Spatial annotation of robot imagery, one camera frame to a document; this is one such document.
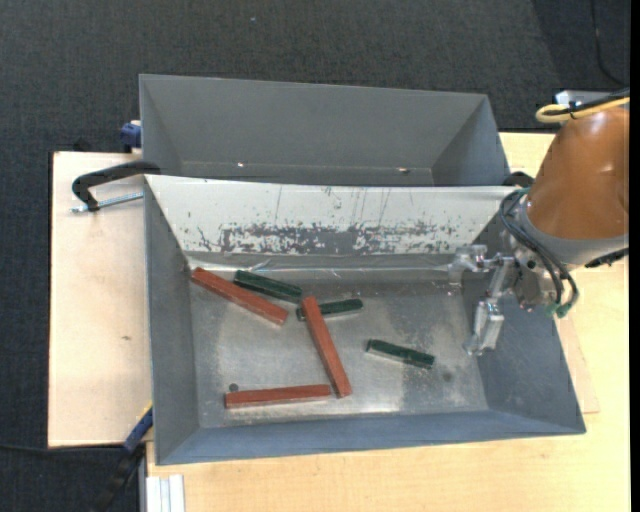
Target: wooden table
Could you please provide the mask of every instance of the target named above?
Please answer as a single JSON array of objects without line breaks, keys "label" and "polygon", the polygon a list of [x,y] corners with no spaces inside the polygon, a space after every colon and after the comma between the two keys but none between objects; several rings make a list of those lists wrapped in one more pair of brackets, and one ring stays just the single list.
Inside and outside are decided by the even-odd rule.
[{"label": "wooden table", "polygon": [[[535,173],[551,137],[502,140],[512,170]],[[51,447],[122,442],[150,398],[142,204],[67,211],[78,204],[73,178],[130,158],[55,155]],[[99,193],[139,186],[132,179]],[[156,466],[150,442],[148,474],[183,474],[190,512],[627,510],[628,260],[574,275],[582,297],[558,328],[582,409],[599,410],[585,415],[585,435],[180,466]]]}]

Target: dark gray carpet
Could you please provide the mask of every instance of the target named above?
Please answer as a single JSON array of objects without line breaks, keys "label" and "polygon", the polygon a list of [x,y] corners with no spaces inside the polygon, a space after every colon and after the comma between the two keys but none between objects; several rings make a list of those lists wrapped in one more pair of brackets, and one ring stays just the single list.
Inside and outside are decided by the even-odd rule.
[{"label": "dark gray carpet", "polygon": [[[0,444],[46,446],[48,151],[79,138],[121,150],[138,73],[482,92],[500,129],[535,130],[559,89],[615,88],[595,61],[588,2],[554,4],[0,2]],[[604,58],[628,83],[630,0],[598,4]],[[115,462],[0,448],[0,509],[87,510]],[[134,486],[114,510],[136,500]]]}]

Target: wooden block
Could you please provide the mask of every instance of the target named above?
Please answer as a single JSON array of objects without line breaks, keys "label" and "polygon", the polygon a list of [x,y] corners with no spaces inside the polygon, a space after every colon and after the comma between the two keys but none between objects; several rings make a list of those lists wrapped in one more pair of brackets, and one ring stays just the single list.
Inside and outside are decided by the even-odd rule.
[{"label": "wooden block", "polygon": [[205,290],[209,290],[220,297],[223,297],[238,306],[241,306],[252,313],[260,315],[267,320],[282,325],[287,319],[289,312],[286,309],[272,304],[268,300],[258,297],[244,288],[230,283],[208,272],[200,267],[196,268],[191,274],[191,280],[198,286],[202,286]]},{"label": "wooden block", "polygon": [[271,297],[275,297],[276,299],[287,300],[294,304],[300,302],[300,297],[302,297],[302,288],[299,286],[276,281],[275,279],[253,274],[246,270],[238,270],[236,277],[233,279],[233,283],[247,290],[271,295]]},{"label": "wooden block", "polygon": [[425,354],[424,352],[418,352],[417,350],[401,347],[382,340],[369,340],[366,351],[427,370],[431,369],[436,359],[431,354]]},{"label": "wooden block", "polygon": [[302,312],[307,320],[309,332],[316,344],[316,349],[322,359],[322,364],[331,379],[331,383],[336,391],[338,398],[343,398],[352,393],[351,383],[338,356],[329,329],[324,323],[318,301],[315,297],[307,297],[302,301]]},{"label": "wooden block", "polygon": [[[322,316],[340,316],[360,311],[364,305],[360,299],[339,300],[336,302],[325,302],[320,304],[320,313]],[[304,313],[302,308],[296,309],[298,320],[304,322]]]},{"label": "wooden block", "polygon": [[224,395],[224,406],[227,409],[250,407],[252,405],[288,404],[320,400],[331,396],[331,388],[326,384],[310,386],[293,386],[288,388],[251,389],[232,391]]}]

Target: clamp handle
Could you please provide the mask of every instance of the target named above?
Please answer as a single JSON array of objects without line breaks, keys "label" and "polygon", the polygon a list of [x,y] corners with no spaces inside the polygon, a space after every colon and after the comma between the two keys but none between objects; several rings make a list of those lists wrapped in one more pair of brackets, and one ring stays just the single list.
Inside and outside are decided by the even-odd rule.
[{"label": "clamp handle", "polygon": [[90,212],[96,212],[100,209],[100,205],[91,192],[89,192],[89,187],[129,178],[137,174],[161,174],[160,167],[152,162],[145,162],[144,160],[136,160],[135,162],[108,167],[78,176],[74,180],[73,185],[71,185],[71,190],[78,199],[87,205]]}]

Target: blue clamp part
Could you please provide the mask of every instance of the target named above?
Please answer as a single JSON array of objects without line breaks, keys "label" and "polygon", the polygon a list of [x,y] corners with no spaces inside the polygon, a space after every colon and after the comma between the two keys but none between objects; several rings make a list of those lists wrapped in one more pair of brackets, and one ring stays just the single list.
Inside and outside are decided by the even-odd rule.
[{"label": "blue clamp part", "polygon": [[125,123],[120,129],[120,142],[132,148],[142,147],[142,127],[132,123]]}]

